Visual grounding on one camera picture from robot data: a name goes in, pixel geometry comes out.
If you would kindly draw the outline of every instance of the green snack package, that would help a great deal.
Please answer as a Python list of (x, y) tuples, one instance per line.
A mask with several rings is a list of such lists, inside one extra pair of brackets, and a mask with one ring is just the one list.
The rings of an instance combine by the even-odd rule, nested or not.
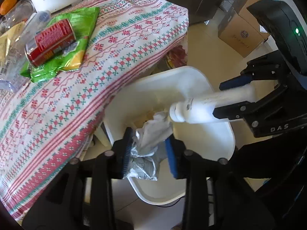
[(26, 62), (20, 72), (24, 77), (30, 77), (36, 83), (43, 80), (52, 79), (57, 72), (77, 70), (82, 64), (84, 53), (98, 17), (98, 7), (84, 7), (76, 9), (70, 13), (55, 16), (47, 27), (62, 19), (69, 19), (76, 35), (76, 41), (62, 51), (62, 54), (53, 57), (39, 67)]

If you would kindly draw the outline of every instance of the table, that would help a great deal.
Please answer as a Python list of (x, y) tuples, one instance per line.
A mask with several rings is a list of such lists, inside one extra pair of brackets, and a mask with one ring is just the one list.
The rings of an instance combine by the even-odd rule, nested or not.
[(16, 220), (82, 152), (116, 93), (188, 29), (187, 9), (165, 0), (83, 0), (63, 12), (93, 6), (100, 12), (79, 70), (0, 91), (0, 199)]

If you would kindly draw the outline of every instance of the beige floor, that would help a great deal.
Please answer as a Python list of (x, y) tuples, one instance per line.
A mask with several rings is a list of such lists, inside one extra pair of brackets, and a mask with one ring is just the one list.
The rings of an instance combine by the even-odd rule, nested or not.
[[(208, 25), (197, 24), (188, 30), (188, 65), (202, 71), (216, 91), (220, 82), (238, 76), (247, 61), (272, 51), (267, 44), (262, 44), (247, 58), (242, 58), (217, 36), (217, 26), (223, 16), (224, 13), (219, 10)], [(266, 95), (273, 86), (272, 81), (255, 82), (258, 97)], [(231, 125), (239, 148), (261, 140), (253, 137), (243, 121)], [(85, 159), (94, 158), (104, 150), (103, 145), (97, 142), (95, 148), (88, 150)], [(247, 182), (254, 190), (263, 184), (263, 180), (248, 179)], [(182, 218), (184, 199), (170, 208), (146, 204), (138, 199), (127, 179), (113, 181), (113, 197), (116, 218), (133, 223), (138, 230), (170, 230)]]

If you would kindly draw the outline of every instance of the orange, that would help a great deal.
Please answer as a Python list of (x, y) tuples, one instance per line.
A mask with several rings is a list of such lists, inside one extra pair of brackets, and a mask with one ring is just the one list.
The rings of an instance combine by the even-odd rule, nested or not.
[(4, 0), (0, 7), (0, 14), (6, 15), (8, 11), (17, 3), (17, 0)]

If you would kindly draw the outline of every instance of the white bottle cap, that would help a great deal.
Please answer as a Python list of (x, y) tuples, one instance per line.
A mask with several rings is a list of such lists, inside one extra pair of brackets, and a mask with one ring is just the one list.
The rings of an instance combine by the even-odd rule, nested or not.
[(173, 103), (171, 107), (169, 108), (169, 117), (174, 122), (184, 122), (185, 121), (184, 117), (181, 115), (180, 111), (178, 110), (178, 105), (180, 103), (182, 102)]

